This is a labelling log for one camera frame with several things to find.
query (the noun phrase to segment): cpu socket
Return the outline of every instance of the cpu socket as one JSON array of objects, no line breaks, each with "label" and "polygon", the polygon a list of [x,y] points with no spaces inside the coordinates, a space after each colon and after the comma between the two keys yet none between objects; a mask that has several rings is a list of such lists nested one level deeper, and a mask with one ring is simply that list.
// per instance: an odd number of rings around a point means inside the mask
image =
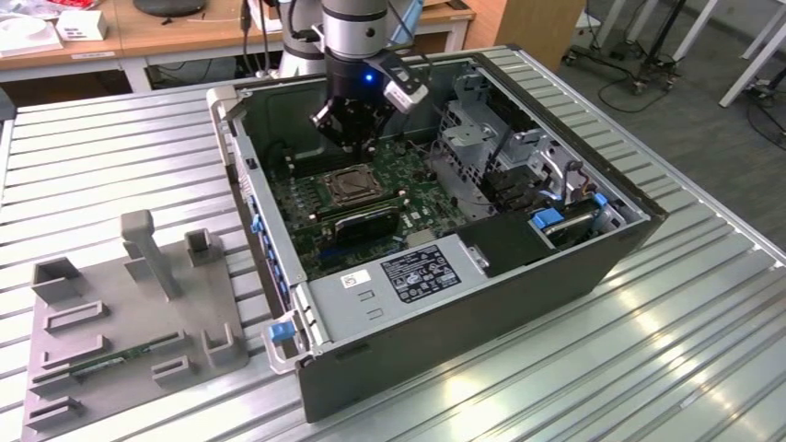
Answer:
[{"label": "cpu socket", "polygon": [[324,178],[324,182],[338,205],[354,204],[382,195],[382,186],[364,164],[338,170]]}]

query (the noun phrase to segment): sticker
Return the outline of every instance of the sticker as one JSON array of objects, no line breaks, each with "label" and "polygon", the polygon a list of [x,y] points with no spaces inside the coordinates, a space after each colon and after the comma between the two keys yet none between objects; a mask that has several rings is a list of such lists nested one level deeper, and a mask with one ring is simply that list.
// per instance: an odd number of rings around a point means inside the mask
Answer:
[{"label": "sticker", "polygon": [[438,246],[399,256],[382,263],[395,293],[410,303],[434,295],[462,282]]},{"label": "sticker", "polygon": [[104,57],[115,57],[115,52],[87,52],[87,53],[75,53],[71,56],[73,60],[84,60],[87,58],[104,58]]},{"label": "sticker", "polygon": [[371,281],[371,275],[367,270],[360,270],[342,276],[344,288],[352,288],[355,285],[367,283],[368,281]]}]

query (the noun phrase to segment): gray plastic stand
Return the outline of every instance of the gray plastic stand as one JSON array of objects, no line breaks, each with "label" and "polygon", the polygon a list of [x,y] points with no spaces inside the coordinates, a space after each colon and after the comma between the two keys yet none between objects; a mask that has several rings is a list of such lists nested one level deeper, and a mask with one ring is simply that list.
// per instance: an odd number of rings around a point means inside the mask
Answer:
[{"label": "gray plastic stand", "polygon": [[33,271],[23,441],[48,439],[241,368],[237,305],[219,237],[159,248],[148,211],[120,217],[128,258]]}]

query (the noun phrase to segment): floor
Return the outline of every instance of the floor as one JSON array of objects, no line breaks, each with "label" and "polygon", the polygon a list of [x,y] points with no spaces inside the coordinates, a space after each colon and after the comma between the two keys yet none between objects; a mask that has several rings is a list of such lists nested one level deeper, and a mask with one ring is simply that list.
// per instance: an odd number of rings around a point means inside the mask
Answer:
[{"label": "floor", "polygon": [[[591,14],[603,17],[612,0],[592,0]],[[628,22],[638,1],[628,1],[618,21]],[[648,48],[660,23],[668,13],[662,3],[642,33],[640,43]],[[666,41],[664,53],[671,54],[692,24],[683,13]],[[611,116],[611,118],[668,160],[690,179],[786,250],[786,151],[773,146],[747,123],[749,98],[741,97],[729,109],[719,101],[747,62],[739,59],[749,41],[738,40],[722,29],[707,27],[684,61],[683,77],[668,95],[640,113],[628,114],[606,106],[598,99],[598,89],[624,74],[588,60],[563,66],[559,76],[568,85]],[[774,59],[761,76],[770,78],[785,63]],[[639,97],[623,87],[604,93],[615,107],[634,110],[662,94],[648,89]],[[777,102],[773,113],[786,123],[786,96]],[[754,109],[751,119],[775,138],[775,125]]]}]

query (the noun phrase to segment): white box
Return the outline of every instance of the white box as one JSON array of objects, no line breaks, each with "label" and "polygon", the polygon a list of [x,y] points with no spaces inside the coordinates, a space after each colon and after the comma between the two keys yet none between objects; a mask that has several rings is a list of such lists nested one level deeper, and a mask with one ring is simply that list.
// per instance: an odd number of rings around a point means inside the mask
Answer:
[{"label": "white box", "polygon": [[0,32],[0,58],[56,49],[63,49],[63,44],[57,38],[52,23],[45,23],[43,30],[25,38],[23,36],[9,36]]},{"label": "white box", "polygon": [[107,21],[100,11],[63,11],[56,27],[64,41],[96,41],[107,35]]}]

